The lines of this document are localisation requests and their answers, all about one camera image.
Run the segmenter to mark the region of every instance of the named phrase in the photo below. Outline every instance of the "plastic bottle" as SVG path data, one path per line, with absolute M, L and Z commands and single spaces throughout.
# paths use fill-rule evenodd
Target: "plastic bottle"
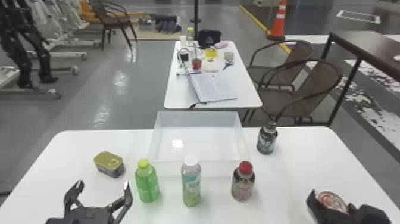
M 181 175 L 184 204 L 188 207 L 197 206 L 201 197 L 201 166 L 195 155 L 185 157 Z
M 278 137 L 276 123 L 272 120 L 260 129 L 257 141 L 257 150 L 262 154 L 271 154 L 274 151 L 275 139 Z
M 232 177 L 232 196 L 237 201 L 246 201 L 251 197 L 255 181 L 253 165 L 243 161 L 235 169 Z
M 188 27 L 186 29 L 186 36 L 188 45 L 189 46 L 193 45 L 193 40 L 195 38 L 195 29 L 193 27 Z
M 153 202 L 160 197 L 157 174 L 154 166 L 149 164 L 146 158 L 139 160 L 135 172 L 137 190 L 140 199 L 145 202 Z

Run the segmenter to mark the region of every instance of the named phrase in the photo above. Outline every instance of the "robotic hand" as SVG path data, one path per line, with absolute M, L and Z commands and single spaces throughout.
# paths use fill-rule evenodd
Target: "robotic hand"
M 83 181 L 77 181 L 64 197 L 64 218 L 50 218 L 46 224 L 119 224 L 132 206 L 133 198 L 129 182 L 124 184 L 124 196 L 105 207 L 84 207 L 78 196 L 85 187 Z M 122 207 L 115 219 L 113 213 Z
M 306 204 L 317 224 L 390 224 L 387 215 L 378 208 L 363 204 L 357 209 L 351 203 L 347 206 L 344 202 L 338 203 L 340 200 L 331 201 L 331 206 L 338 208 L 331 209 L 315 197 L 313 190 L 307 197 Z

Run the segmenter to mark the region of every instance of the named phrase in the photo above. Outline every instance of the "white bottle cap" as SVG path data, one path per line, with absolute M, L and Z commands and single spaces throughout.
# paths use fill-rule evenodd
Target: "white bottle cap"
M 195 155 L 187 155 L 183 162 L 187 166 L 196 166 L 199 163 L 199 159 Z

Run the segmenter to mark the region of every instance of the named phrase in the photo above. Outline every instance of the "green bottle cap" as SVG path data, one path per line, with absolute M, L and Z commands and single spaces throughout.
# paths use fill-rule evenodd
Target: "green bottle cap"
M 137 166 L 140 169 L 145 169 L 149 166 L 149 160 L 147 158 L 142 158 L 139 160 L 139 162 L 137 163 Z

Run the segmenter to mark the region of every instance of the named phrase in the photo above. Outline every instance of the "orange traffic cone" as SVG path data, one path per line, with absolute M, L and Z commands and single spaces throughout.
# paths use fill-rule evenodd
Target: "orange traffic cone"
M 281 0 L 279 4 L 278 14 L 274 26 L 271 29 L 271 34 L 267 35 L 267 39 L 272 41 L 284 41 L 285 40 L 285 16 L 286 16 L 286 0 Z

